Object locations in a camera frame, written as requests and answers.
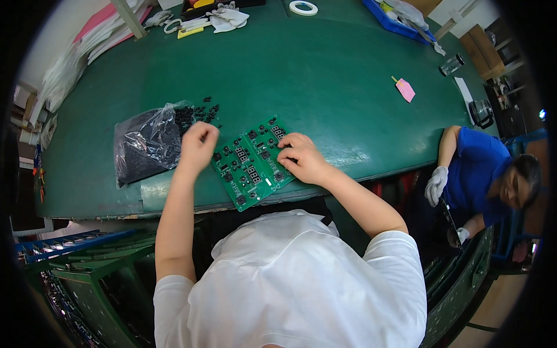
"green table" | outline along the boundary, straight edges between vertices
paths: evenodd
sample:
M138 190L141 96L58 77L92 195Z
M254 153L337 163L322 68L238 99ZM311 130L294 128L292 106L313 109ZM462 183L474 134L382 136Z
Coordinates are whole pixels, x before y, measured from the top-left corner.
M214 122L222 124L222 143L277 115L355 179L434 162L442 129L470 126L454 79L439 73L446 58L383 30L356 0L343 8L333 0L316 4L319 13L303 17L268 0L243 9L251 15L244 28L216 35L208 27L177 40L152 28L145 38L127 40L99 57L58 110L55 136L43 154L47 194L44 204L37 201L39 215L159 215L173 172L117 189L114 125L166 102L200 105L209 95L211 105L220 104ZM446 35L441 45L470 61L454 36ZM391 75L412 84L412 103L400 96ZM456 76L466 79L474 98L486 97L473 64ZM295 181L263 203L322 193ZM197 211L233 207L212 167L196 182L195 205Z

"green circuit board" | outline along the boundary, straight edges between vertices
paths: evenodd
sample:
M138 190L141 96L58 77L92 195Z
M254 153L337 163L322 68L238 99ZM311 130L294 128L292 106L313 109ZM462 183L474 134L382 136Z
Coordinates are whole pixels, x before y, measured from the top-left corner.
M277 144L286 134L274 116L215 150L211 162L239 212L295 179L277 162Z

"black hair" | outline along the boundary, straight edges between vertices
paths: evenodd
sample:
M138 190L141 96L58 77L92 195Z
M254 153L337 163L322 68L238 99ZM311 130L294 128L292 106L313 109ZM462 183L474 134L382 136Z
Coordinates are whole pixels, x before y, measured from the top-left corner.
M532 191L526 203L524 203L523 209L531 206L540 192L541 186L541 167L538 159L531 154L521 154L512 162L512 166L516 168L516 171L526 179L526 181L532 186Z

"blue plastic bin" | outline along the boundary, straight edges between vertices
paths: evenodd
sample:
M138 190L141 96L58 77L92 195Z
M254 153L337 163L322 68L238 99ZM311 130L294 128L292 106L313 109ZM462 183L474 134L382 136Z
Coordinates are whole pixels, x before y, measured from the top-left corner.
M419 32L414 28L409 28L405 25L395 22L394 20L387 17L385 12L379 7L379 4L375 0L362 0L364 5L372 12L372 14L377 18L379 23L385 28L385 30L392 31L393 33L397 33L400 35L408 36L418 42L423 43L424 45L428 45L429 42L424 39ZM431 34L431 32L424 31L427 36L431 39L431 41L437 41Z

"blue shirt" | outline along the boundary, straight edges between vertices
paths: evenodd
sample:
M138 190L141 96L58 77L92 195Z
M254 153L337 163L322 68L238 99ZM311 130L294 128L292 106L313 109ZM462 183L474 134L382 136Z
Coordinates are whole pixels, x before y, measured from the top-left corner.
M450 208L482 213L485 226L503 220L512 212L499 196L487 199L491 183L502 176L512 163L501 140L466 127L460 129L457 151L449 165L443 197Z

